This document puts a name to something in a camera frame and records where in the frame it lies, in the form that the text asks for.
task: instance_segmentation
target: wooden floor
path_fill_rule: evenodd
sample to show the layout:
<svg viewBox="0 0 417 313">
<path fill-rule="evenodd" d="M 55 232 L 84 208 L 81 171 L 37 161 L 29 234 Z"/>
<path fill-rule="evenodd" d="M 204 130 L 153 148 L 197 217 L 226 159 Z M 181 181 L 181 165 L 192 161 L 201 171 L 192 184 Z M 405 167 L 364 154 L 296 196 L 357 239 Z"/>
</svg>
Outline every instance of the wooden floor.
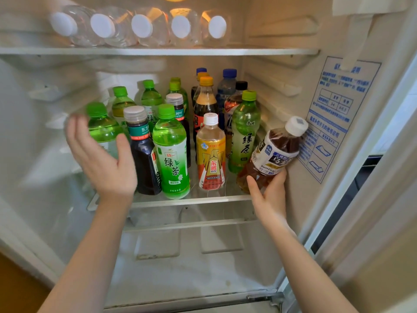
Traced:
<svg viewBox="0 0 417 313">
<path fill-rule="evenodd" d="M 36 313 L 49 289 L 0 254 L 0 312 Z"/>
</svg>

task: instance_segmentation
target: refrigerator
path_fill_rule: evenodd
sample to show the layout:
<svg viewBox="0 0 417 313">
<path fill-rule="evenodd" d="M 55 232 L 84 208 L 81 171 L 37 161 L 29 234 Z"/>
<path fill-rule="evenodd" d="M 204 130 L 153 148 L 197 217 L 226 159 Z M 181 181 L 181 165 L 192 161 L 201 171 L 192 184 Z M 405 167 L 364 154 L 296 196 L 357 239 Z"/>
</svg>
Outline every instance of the refrigerator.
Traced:
<svg viewBox="0 0 417 313">
<path fill-rule="evenodd" d="M 48 22 L 66 4 L 221 8 L 232 37 L 222 48 L 77 47 Z M 236 68 L 257 92 L 258 140 L 293 115 L 305 118 L 286 197 L 288 223 L 309 250 L 415 79 L 416 0 L 0 0 L 0 8 L 0 240 L 50 285 L 99 200 L 72 158 L 65 121 L 93 100 L 106 103 L 113 86 L 139 103 L 145 79 L 164 95 L 180 77 L 190 94 L 196 68 L 215 84 Z M 108 312 L 282 302 L 279 255 L 236 176 L 227 171 L 224 187 L 202 191 L 194 162 L 189 173 L 184 199 L 135 195 Z M 228 308 L 261 310 L 249 305 Z"/>
</svg>

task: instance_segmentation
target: black bottle cap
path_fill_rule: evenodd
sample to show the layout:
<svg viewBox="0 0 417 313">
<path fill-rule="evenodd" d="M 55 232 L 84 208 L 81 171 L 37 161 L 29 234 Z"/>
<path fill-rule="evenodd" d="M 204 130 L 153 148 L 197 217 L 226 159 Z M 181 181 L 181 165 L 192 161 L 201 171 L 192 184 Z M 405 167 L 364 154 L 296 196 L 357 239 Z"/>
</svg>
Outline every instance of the black bottle cap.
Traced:
<svg viewBox="0 0 417 313">
<path fill-rule="evenodd" d="M 247 90 L 248 89 L 248 82 L 247 81 L 236 81 L 236 90 Z"/>
</svg>

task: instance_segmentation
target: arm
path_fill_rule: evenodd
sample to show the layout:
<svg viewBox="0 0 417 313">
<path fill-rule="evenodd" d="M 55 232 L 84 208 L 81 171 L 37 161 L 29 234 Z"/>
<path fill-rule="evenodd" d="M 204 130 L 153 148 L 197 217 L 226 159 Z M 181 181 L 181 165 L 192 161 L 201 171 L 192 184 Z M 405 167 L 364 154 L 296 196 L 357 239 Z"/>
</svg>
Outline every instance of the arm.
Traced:
<svg viewBox="0 0 417 313">
<path fill-rule="evenodd" d="M 302 312 L 355 313 L 340 290 L 311 258 L 286 222 L 284 181 L 280 172 L 262 195 L 258 185 L 247 177 L 256 215 L 272 237 L 291 288 Z"/>
<path fill-rule="evenodd" d="M 68 121 L 67 141 L 100 194 L 100 204 L 89 231 L 38 313 L 102 312 L 136 189 L 135 165 L 124 134 L 117 136 L 116 160 L 91 138 L 83 116 Z"/>
</svg>

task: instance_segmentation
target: plastic bottle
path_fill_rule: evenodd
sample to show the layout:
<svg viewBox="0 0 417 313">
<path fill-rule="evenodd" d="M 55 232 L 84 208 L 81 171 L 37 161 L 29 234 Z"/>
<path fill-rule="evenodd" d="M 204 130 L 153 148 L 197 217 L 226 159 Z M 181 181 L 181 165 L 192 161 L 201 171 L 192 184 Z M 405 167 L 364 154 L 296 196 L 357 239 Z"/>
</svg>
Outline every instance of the plastic bottle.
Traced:
<svg viewBox="0 0 417 313">
<path fill-rule="evenodd" d="M 223 79 L 217 86 L 216 100 L 218 104 L 219 114 L 223 114 L 224 102 L 236 91 L 236 69 L 223 69 Z M 218 121 L 218 126 L 224 130 L 224 117 L 221 116 Z"/>
<path fill-rule="evenodd" d="M 182 94 L 170 93 L 166 95 L 166 104 L 172 104 L 175 109 L 175 118 L 184 126 L 187 134 L 187 167 L 191 166 L 191 146 L 190 146 L 190 124 L 185 118 L 184 98 Z"/>
<path fill-rule="evenodd" d="M 159 121 L 154 128 L 153 139 L 162 180 L 162 192 L 168 199 L 177 200 L 190 192 L 187 169 L 187 134 L 175 119 L 173 105 L 158 107 Z"/>
<path fill-rule="evenodd" d="M 255 91 L 243 91 L 242 103 L 232 115 L 232 153 L 228 163 L 232 173 L 240 172 L 252 155 L 256 132 L 261 123 L 261 112 L 255 101 Z"/>
<path fill-rule="evenodd" d="M 87 104 L 86 111 L 90 117 L 88 130 L 91 137 L 114 158 L 118 158 L 116 136 L 123 133 L 122 127 L 107 115 L 106 106 L 101 102 Z"/>
<path fill-rule="evenodd" d="M 200 85 L 201 77 L 210 77 L 210 75 L 208 73 L 205 73 L 205 72 L 201 72 L 201 73 L 197 74 L 197 81 L 199 82 L 199 85 L 198 85 L 198 87 L 195 90 L 194 95 L 193 95 L 193 108 L 195 107 L 195 102 L 197 101 L 197 98 L 199 97 L 200 92 L 201 92 L 201 85 Z"/>
<path fill-rule="evenodd" d="M 129 137 L 128 125 L 123 115 L 124 108 L 134 106 L 136 103 L 128 97 L 128 91 L 126 87 L 118 86 L 113 87 L 114 99 L 112 100 L 111 111 L 113 117 L 119 125 L 122 127 L 126 136 Z"/>
<path fill-rule="evenodd" d="M 138 40 L 132 31 L 132 13 L 119 7 L 108 6 L 91 16 L 93 31 L 115 47 L 136 45 Z"/>
<path fill-rule="evenodd" d="M 169 45 L 168 15 L 156 7 L 139 8 L 134 14 L 132 30 L 142 46 Z"/>
<path fill-rule="evenodd" d="M 289 164 L 300 151 L 301 135 L 309 128 L 299 116 L 291 117 L 285 127 L 275 128 L 266 133 L 263 141 L 252 153 L 250 162 L 237 175 L 237 184 L 249 193 L 246 177 L 252 176 L 258 188 L 267 187 L 282 168 Z"/>
<path fill-rule="evenodd" d="M 189 103 L 188 103 L 188 94 L 184 88 L 181 87 L 181 78 L 180 77 L 172 77 L 171 81 L 169 82 L 169 90 L 167 94 L 170 93 L 179 93 L 182 94 L 184 100 L 184 115 L 185 118 L 188 118 L 189 112 Z"/>
<path fill-rule="evenodd" d="M 154 126 L 158 121 L 158 105 L 162 104 L 162 97 L 158 91 L 155 90 L 153 80 L 144 80 L 143 86 L 145 91 L 143 92 L 141 101 L 145 107 L 146 114 L 148 114 L 149 131 L 151 134 L 154 131 Z"/>
<path fill-rule="evenodd" d="M 176 47 L 193 47 L 200 41 L 200 23 L 192 9 L 170 10 L 171 42 Z"/>
<path fill-rule="evenodd" d="M 218 115 L 206 113 L 197 134 L 199 186 L 204 190 L 218 189 L 226 180 L 226 136 L 217 124 Z"/>
<path fill-rule="evenodd" d="M 138 176 L 137 192 L 156 195 L 162 191 L 161 176 L 156 163 L 155 145 L 149 133 L 148 117 L 143 106 L 123 110 L 131 136 L 131 151 Z"/>
<path fill-rule="evenodd" d="M 65 5 L 61 12 L 55 12 L 49 21 L 55 32 L 69 37 L 73 44 L 91 47 L 104 45 L 104 39 L 97 36 L 90 25 L 94 10 L 81 5 Z"/>
<path fill-rule="evenodd" d="M 201 40 L 207 47 L 224 47 L 230 42 L 232 21 L 222 10 L 204 11 L 200 19 Z"/>
<path fill-rule="evenodd" d="M 229 96 L 224 103 L 224 132 L 226 134 L 226 158 L 230 158 L 232 153 L 232 115 L 237 107 L 242 103 L 242 94 L 244 90 L 248 89 L 246 81 L 236 82 L 236 91 Z"/>
<path fill-rule="evenodd" d="M 203 68 L 203 67 L 197 68 L 195 75 L 198 76 L 199 73 L 206 73 L 206 72 L 207 72 L 207 68 Z M 194 94 L 197 91 L 197 87 L 199 84 L 200 84 L 200 80 L 197 77 L 197 85 L 191 88 L 191 95 L 190 95 L 191 100 L 193 100 Z"/>
<path fill-rule="evenodd" d="M 200 78 L 201 92 L 194 106 L 194 131 L 193 140 L 196 142 L 196 136 L 201 127 L 203 127 L 204 115 L 206 113 L 215 113 L 218 115 L 218 105 L 213 94 L 213 78 Z"/>
</svg>

